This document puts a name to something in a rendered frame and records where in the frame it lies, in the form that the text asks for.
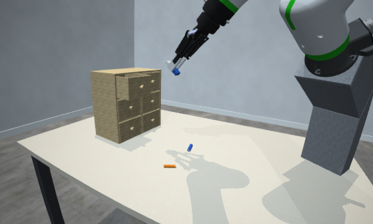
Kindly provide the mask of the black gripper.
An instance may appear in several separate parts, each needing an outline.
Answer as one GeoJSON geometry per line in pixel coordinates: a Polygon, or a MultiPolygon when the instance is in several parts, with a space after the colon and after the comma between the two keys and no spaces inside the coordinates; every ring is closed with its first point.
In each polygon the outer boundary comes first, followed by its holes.
{"type": "Polygon", "coordinates": [[[197,18],[198,25],[193,31],[187,30],[181,43],[175,50],[175,57],[171,60],[167,68],[172,72],[175,68],[179,69],[184,61],[191,57],[209,38],[208,35],[214,34],[220,25],[215,24],[204,12],[197,18]]]}

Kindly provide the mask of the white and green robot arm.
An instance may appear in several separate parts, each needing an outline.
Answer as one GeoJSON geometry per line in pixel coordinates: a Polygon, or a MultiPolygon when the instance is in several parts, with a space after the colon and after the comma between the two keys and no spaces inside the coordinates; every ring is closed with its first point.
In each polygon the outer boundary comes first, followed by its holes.
{"type": "MultiPolygon", "coordinates": [[[[248,0],[204,0],[206,16],[225,26],[248,0]]],[[[346,10],[354,0],[281,0],[280,15],[305,53],[309,72],[333,77],[351,68],[358,56],[373,55],[373,20],[348,23],[346,10]]]]}

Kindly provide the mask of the brown wooden drawer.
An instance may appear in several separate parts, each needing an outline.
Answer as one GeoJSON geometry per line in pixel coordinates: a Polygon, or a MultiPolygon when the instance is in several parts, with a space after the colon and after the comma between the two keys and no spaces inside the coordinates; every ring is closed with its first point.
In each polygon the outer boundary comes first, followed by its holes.
{"type": "Polygon", "coordinates": [[[151,95],[151,75],[116,75],[117,98],[132,100],[151,95]],[[129,78],[128,78],[129,77],[129,78]]]}
{"type": "Polygon", "coordinates": [[[160,72],[145,72],[143,75],[151,75],[151,90],[160,89],[160,72]]]}
{"type": "Polygon", "coordinates": [[[156,109],[160,104],[160,91],[152,91],[151,95],[142,97],[142,113],[156,109]]]}
{"type": "Polygon", "coordinates": [[[159,109],[142,114],[143,132],[159,125],[159,109]]]}
{"type": "Polygon", "coordinates": [[[118,99],[117,101],[117,111],[118,111],[118,121],[133,117],[141,113],[141,98],[125,100],[118,99]]]}
{"type": "Polygon", "coordinates": [[[125,141],[141,133],[141,116],[132,117],[131,119],[119,122],[119,140],[125,141]]]}

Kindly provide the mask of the brown wooden chest of drawers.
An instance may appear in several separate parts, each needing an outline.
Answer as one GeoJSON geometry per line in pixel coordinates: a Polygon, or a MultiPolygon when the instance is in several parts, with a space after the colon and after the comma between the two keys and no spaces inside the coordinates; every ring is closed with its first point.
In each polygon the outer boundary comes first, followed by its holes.
{"type": "MultiPolygon", "coordinates": [[[[159,125],[161,125],[161,69],[141,68],[141,69],[137,69],[136,71],[127,72],[131,69],[133,68],[110,69],[109,71],[106,71],[106,72],[103,72],[105,70],[90,71],[91,92],[92,92],[92,100],[93,100],[93,114],[94,114],[96,135],[99,135],[100,137],[106,138],[118,144],[124,142],[124,141],[120,142],[119,140],[119,122],[125,121],[132,117],[118,121],[117,100],[119,98],[117,98],[116,75],[124,75],[124,74],[131,74],[131,73],[141,74],[144,72],[152,72],[152,71],[160,72],[160,89],[156,89],[153,91],[160,91],[160,104],[159,104],[159,107],[156,109],[159,109],[159,125]]],[[[152,109],[150,111],[153,111],[156,109],[152,109]]],[[[147,113],[150,111],[146,111],[144,113],[147,113]]],[[[143,132],[143,125],[142,125],[142,114],[144,113],[142,113],[142,97],[141,97],[141,113],[138,114],[141,116],[141,133],[140,134],[146,132],[146,131],[143,132]]],[[[138,115],[134,115],[133,117],[136,117],[138,115]]],[[[151,129],[148,129],[147,131],[151,129]]],[[[133,137],[136,137],[138,135],[135,135],[133,137]]],[[[126,139],[125,141],[129,139],[126,139]]]]}

